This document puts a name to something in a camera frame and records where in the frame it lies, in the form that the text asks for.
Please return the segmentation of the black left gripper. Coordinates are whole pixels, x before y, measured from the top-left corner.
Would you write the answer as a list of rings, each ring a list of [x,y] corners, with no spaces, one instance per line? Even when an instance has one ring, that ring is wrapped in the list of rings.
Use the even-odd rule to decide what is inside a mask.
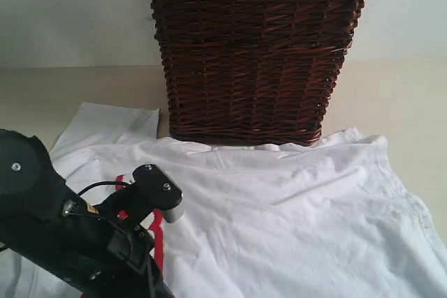
[[[118,231],[109,244],[119,258],[121,269],[108,278],[102,297],[173,297],[163,282],[163,232],[165,220],[152,209],[136,183],[116,182],[116,191],[99,207],[117,219]]]

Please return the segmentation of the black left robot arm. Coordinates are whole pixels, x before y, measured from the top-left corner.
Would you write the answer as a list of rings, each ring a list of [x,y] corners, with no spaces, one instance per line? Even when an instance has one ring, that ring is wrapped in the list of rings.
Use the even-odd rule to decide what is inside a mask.
[[[92,205],[69,188],[37,137],[1,131],[1,243],[79,290],[83,297],[171,297],[142,227],[169,212],[181,190],[157,165]]]

